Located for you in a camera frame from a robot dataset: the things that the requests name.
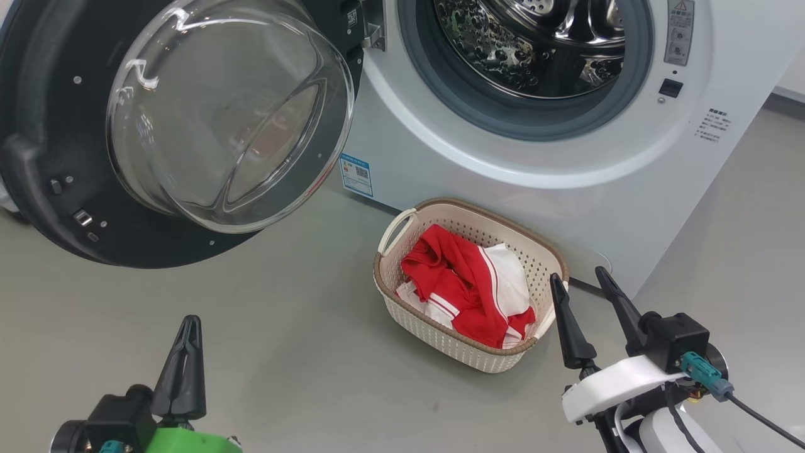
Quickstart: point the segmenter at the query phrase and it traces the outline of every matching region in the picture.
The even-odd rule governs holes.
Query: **washing machine door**
[[[18,0],[0,55],[0,172],[14,204],[102,263],[169,267],[242,243],[336,163],[360,7]]]

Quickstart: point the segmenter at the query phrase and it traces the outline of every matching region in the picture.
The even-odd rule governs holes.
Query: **gray floor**
[[[758,115],[636,303],[709,327],[737,395],[805,437],[805,123],[784,104]],[[391,218],[330,178],[245,246],[164,271],[83,261],[0,218],[3,450],[46,451],[104,393],[154,384],[194,313],[209,411],[196,427],[247,451],[602,451],[591,426],[564,421],[576,374],[555,329],[489,376],[394,324],[370,266]],[[600,364],[622,358],[608,304],[572,297]],[[726,403],[688,410],[724,451],[794,451]]]

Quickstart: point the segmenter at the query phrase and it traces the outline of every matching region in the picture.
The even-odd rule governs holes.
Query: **connector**
[[[727,401],[725,394],[735,390],[732,383],[721,378],[721,372],[713,367],[710,362],[702,358],[695,352],[686,352],[682,355],[679,368],[687,373],[691,379],[701,383],[712,393],[716,401]]]
[[[126,448],[123,446],[123,442],[109,440],[103,444],[99,453],[126,453]]]

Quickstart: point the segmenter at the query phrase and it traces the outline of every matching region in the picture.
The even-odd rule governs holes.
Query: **beige basket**
[[[537,322],[526,329],[526,338],[522,343],[511,349],[486,346],[440,325],[397,296],[395,290],[406,279],[400,261],[411,251],[420,235],[433,224],[439,224],[482,247],[506,243],[518,256],[526,271],[530,304],[537,315]],[[567,288],[570,279],[568,266],[544,239],[506,218],[451,198],[429,200],[401,213],[386,229],[374,259],[374,283],[386,299],[386,308],[391,317],[444,354],[488,373],[512,368],[554,322],[549,283],[553,272],[562,276]]]

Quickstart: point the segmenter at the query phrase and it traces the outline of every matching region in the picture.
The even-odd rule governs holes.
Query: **sticker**
[[[357,25],[357,10],[347,13],[347,27],[352,28]]]
[[[718,143],[732,125],[733,122],[729,119],[727,112],[709,109],[696,129],[696,137],[708,142]]]
[[[665,62],[687,66],[693,39],[693,0],[668,0],[668,39]]]
[[[369,174],[369,164],[346,154],[341,154],[340,162],[345,189],[373,197],[372,175]]]

